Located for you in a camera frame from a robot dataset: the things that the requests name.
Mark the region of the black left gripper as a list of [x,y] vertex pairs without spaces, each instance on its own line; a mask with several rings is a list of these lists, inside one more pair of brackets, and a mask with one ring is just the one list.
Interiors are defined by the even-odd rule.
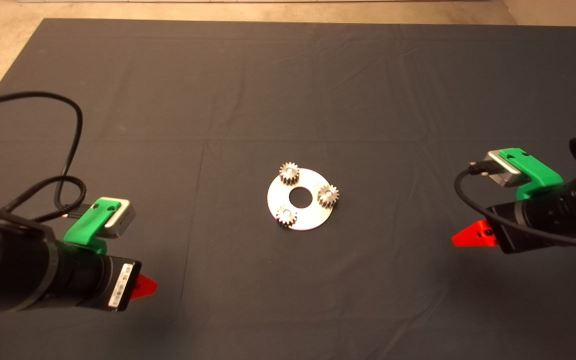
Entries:
[[95,308],[104,312],[124,312],[132,300],[153,296],[159,283],[141,273],[139,260],[102,256],[103,276],[95,294]]

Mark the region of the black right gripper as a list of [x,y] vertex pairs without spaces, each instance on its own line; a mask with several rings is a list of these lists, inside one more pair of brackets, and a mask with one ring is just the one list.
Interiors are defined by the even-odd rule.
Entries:
[[[487,210],[513,223],[576,239],[576,186],[558,186],[535,198],[492,205]],[[555,246],[540,236],[525,234],[491,219],[480,219],[457,234],[456,248],[494,248],[506,255]]]

